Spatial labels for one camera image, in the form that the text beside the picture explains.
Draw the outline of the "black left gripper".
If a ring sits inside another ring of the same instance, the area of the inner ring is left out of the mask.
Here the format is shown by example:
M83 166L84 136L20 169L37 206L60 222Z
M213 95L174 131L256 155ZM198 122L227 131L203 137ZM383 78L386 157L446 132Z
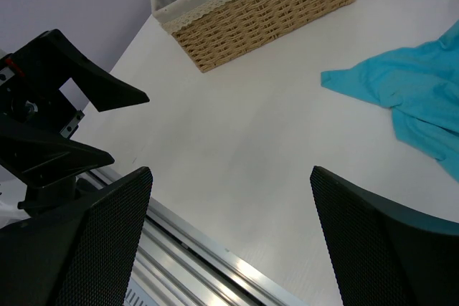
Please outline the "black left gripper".
M3 56L1 165L29 187L114 163L109 153L66 139L84 118L60 91L69 79L99 112L149 101L144 91L91 62L59 29Z

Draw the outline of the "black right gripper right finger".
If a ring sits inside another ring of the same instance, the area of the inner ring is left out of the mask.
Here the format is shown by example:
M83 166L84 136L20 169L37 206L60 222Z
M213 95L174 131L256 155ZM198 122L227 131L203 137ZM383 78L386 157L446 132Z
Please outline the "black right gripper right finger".
M344 305L457 305L458 224L316 166L313 199Z

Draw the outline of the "light blue t shirt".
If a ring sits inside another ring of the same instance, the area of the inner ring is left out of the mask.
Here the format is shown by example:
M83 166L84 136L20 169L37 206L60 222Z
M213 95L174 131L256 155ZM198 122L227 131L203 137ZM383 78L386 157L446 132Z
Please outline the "light blue t shirt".
M434 41L322 72L321 86L389 109L397 140L458 178L457 24Z

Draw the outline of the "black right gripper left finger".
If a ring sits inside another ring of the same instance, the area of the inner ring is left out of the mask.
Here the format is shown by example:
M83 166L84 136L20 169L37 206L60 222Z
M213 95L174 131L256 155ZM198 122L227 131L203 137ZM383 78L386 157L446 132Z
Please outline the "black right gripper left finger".
M2 305L122 305L153 176L141 167L95 193L1 229Z

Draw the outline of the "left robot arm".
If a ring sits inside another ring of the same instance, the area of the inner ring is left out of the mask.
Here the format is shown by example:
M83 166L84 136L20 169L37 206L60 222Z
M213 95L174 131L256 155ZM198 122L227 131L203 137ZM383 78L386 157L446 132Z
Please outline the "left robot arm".
M1 166L27 187L18 209L35 216L78 199L76 177L113 157L71 139L84 113L62 93L72 80L98 112L140 105L148 95L91 62L59 30L1 58Z

